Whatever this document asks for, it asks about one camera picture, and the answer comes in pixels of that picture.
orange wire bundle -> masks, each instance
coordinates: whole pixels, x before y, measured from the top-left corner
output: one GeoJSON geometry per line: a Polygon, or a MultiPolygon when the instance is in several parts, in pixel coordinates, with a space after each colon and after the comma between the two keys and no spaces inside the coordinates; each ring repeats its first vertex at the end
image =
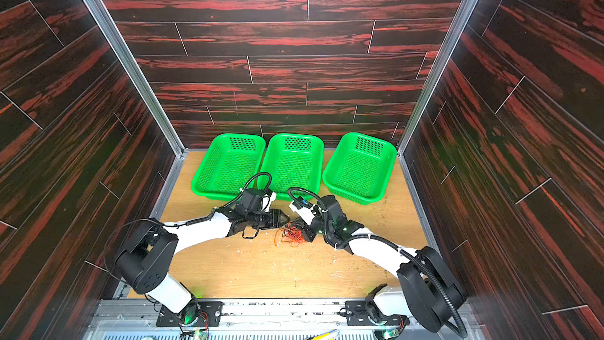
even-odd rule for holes
{"type": "Polygon", "coordinates": [[[302,236],[302,231],[296,227],[296,226],[292,226],[291,221],[283,226],[282,228],[277,229],[277,231],[275,231],[275,246],[277,247],[277,234],[279,234],[279,231],[281,231],[281,242],[282,243],[289,243],[290,247],[293,247],[294,244],[297,244],[297,247],[300,246],[300,244],[304,243],[304,237],[302,236]]]}

green plastic basket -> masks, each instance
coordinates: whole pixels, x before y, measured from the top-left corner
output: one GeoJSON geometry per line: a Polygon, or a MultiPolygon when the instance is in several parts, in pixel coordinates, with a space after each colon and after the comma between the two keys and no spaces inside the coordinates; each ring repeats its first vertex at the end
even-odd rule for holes
{"type": "Polygon", "coordinates": [[[265,140],[256,135],[219,135],[195,173],[191,190],[211,200],[233,199],[258,172],[265,146],[265,140]]]}
{"type": "MultiPolygon", "coordinates": [[[[323,141],[312,135],[277,134],[268,143],[262,167],[272,176],[271,190],[277,200],[290,200],[288,189],[292,186],[319,193],[323,167],[323,141]]],[[[257,186],[264,188],[268,178],[261,176],[257,186]]],[[[299,194],[305,199],[309,195],[299,194]]]]}
{"type": "Polygon", "coordinates": [[[345,199],[369,205],[382,199],[396,160],[396,148],[385,140],[348,133],[323,171],[323,182],[345,199]]]}

light wood surface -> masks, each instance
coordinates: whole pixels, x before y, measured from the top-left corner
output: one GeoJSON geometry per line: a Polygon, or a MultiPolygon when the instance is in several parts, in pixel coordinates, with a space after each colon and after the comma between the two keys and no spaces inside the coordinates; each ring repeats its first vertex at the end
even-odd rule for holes
{"type": "MultiPolygon", "coordinates": [[[[333,151],[325,151],[324,166],[333,151]]],[[[191,181],[205,152],[191,152],[161,218],[175,222],[210,213],[223,204],[191,191],[191,181]]],[[[319,196],[330,194],[321,184],[319,196]]],[[[420,249],[427,245],[405,178],[398,163],[384,198],[359,205],[337,197],[348,219],[364,224],[375,234],[398,244],[420,249]]],[[[288,201],[275,201],[296,217],[288,201]]],[[[198,297],[206,298],[329,298],[365,297],[377,285],[397,285],[397,279],[364,258],[334,251],[318,235],[299,247],[274,244],[276,230],[261,231],[253,240],[240,234],[189,247],[174,256],[170,274],[198,297]]],[[[139,298],[131,291],[130,298],[139,298]]]]}

